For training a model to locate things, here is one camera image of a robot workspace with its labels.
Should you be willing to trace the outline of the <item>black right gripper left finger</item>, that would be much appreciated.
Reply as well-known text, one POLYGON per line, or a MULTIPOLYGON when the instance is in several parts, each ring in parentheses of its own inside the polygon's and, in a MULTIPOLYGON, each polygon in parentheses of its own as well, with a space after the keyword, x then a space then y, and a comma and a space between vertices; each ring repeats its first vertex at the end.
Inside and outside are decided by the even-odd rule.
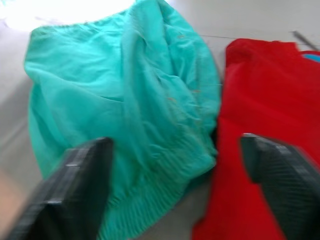
POLYGON ((95 240, 110 193, 113 141, 101 137, 69 149, 7 233, 8 240, 95 240))

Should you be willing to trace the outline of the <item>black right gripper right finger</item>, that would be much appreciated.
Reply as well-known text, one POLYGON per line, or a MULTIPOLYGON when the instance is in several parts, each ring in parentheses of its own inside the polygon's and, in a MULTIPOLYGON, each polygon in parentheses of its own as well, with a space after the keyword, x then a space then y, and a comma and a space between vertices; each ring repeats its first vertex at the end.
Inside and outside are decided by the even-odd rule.
POLYGON ((288 240, 320 238, 320 168, 297 147, 245 133, 245 169, 288 240))

